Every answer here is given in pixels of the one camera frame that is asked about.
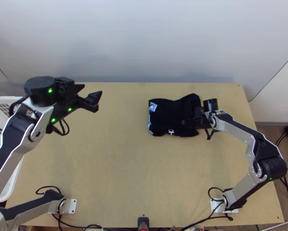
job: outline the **power cord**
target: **power cord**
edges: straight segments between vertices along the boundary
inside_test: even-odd
[[[62,121],[63,121],[63,122],[65,123],[65,125],[67,126],[67,132],[65,131],[65,128],[64,128],[64,126],[63,126]],[[54,127],[54,126],[53,126],[53,131],[54,131],[55,133],[57,133],[58,135],[61,135],[61,136],[66,136],[66,135],[68,135],[69,132],[70,132],[70,128],[69,128],[69,125],[67,124],[67,122],[66,122],[64,119],[61,119],[61,120],[59,121],[59,124],[60,124],[60,127],[62,128],[62,132],[61,132],[60,130],[58,130],[56,127]]]
[[[221,190],[221,189],[218,188],[218,187],[211,187],[211,188],[208,190],[208,196],[210,197],[210,199],[213,200],[213,201],[219,201],[220,203],[215,207],[214,210],[212,210],[212,213],[211,213],[207,218],[202,219],[202,220],[200,220],[200,221],[197,221],[197,222],[195,222],[195,223],[193,223],[193,224],[190,224],[190,225],[188,225],[188,226],[186,226],[186,227],[183,227],[183,228],[181,229],[181,231],[185,231],[185,230],[187,230],[187,229],[189,229],[189,228],[191,228],[191,227],[193,227],[193,226],[195,226],[195,225],[197,225],[197,224],[200,224],[200,223],[205,222],[205,221],[207,221],[207,220],[216,219],[216,218],[227,218],[228,220],[233,221],[233,218],[230,217],[230,216],[228,216],[227,213],[224,213],[225,216],[211,217],[211,216],[214,214],[214,212],[217,210],[217,208],[220,207],[221,204],[224,203],[224,200],[216,200],[216,199],[214,199],[214,198],[212,198],[212,197],[210,196],[210,191],[211,191],[212,189],[218,189],[218,190],[220,190],[221,192],[224,192],[224,191]]]
[[[287,134],[285,134],[286,131],[284,131],[281,136],[277,139],[277,141],[275,142],[275,145],[278,147],[281,143],[281,141],[287,136]]]
[[[60,190],[58,187],[56,187],[56,186],[51,186],[51,185],[43,186],[43,187],[37,189],[35,193],[36,193],[37,195],[43,195],[44,192],[39,192],[39,191],[40,191],[41,189],[46,189],[46,188],[55,188],[60,194],[62,194],[61,190]],[[69,227],[72,227],[72,228],[76,228],[76,229],[83,229],[83,231],[85,231],[86,229],[106,229],[106,230],[108,230],[108,231],[111,231],[110,229],[103,228],[102,226],[97,225],[97,224],[90,224],[90,225],[87,225],[87,226],[75,226],[75,225],[68,224],[68,223],[62,221],[62,216],[63,216],[62,214],[59,214],[58,217],[56,217],[54,214],[52,214],[52,216],[58,221],[58,228],[60,229],[60,231],[63,231],[61,224],[64,224],[64,225],[66,225],[66,226],[69,226]]]
[[[22,103],[24,100],[26,100],[27,98],[29,97],[29,94],[26,94],[25,96],[23,96],[22,98],[20,98],[19,100],[17,100],[16,102],[13,102],[9,108],[8,108],[8,114],[9,114],[9,117],[11,117],[14,112],[13,112],[13,109],[15,108],[15,106],[17,106],[18,104]]]

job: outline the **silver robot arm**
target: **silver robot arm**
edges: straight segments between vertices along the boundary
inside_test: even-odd
[[[224,190],[222,197],[218,198],[225,202],[224,211],[232,211],[241,208],[250,195],[269,181],[286,176],[288,168],[277,146],[262,133],[234,121],[225,111],[218,110],[216,99],[204,101],[204,108],[213,131],[228,132],[247,144],[245,157],[248,160],[248,174],[234,188]]]
[[[74,84],[73,80],[64,77],[35,77],[26,82],[24,89],[27,95],[16,102],[20,106],[15,113],[15,105],[11,106],[11,117],[2,132],[0,193],[24,154],[33,150],[46,133],[67,134],[54,127],[56,122],[78,108],[98,111],[102,92],[81,98],[77,93],[83,88],[83,84]],[[27,115],[28,110],[33,113],[32,116]],[[11,230],[44,213],[74,213],[75,208],[75,199],[67,199],[61,192],[49,189],[36,200],[8,209],[0,208],[0,231]]]

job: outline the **beige table surface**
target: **beige table surface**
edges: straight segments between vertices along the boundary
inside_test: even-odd
[[[225,132],[206,140],[152,136],[147,128],[148,100],[176,100],[192,92],[201,100],[217,98],[219,109],[255,128],[242,86],[216,83],[87,83],[81,96],[103,90],[99,111],[79,109],[66,117],[70,134],[46,135],[24,157],[7,207],[38,198],[35,190],[58,186],[78,200],[74,225],[136,227],[143,214],[151,227],[182,227],[210,213],[207,190],[233,187],[248,172],[246,146]],[[233,221],[213,219],[203,225],[283,222],[274,184],[268,183],[233,214]],[[27,223],[57,226],[44,214]]]

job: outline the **white wall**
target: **white wall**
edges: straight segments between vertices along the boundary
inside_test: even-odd
[[[288,63],[249,105],[257,122],[288,122]]]
[[[0,71],[0,96],[23,96],[23,84],[9,81]]]
[[[288,60],[288,0],[0,0],[0,68],[78,81],[236,82]]]

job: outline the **white bracket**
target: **white bracket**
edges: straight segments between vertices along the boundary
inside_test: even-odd
[[[63,214],[73,214],[75,213],[75,209],[77,207],[77,200],[76,199],[66,199],[66,204],[64,205]]]
[[[214,198],[215,200],[223,200],[224,198]],[[221,201],[214,201],[212,199],[210,199],[210,205],[211,205],[211,211],[213,211],[219,204],[221,203]],[[238,209],[234,209],[232,211],[225,211],[226,209],[226,204],[223,203],[221,204],[214,213],[238,213]]]

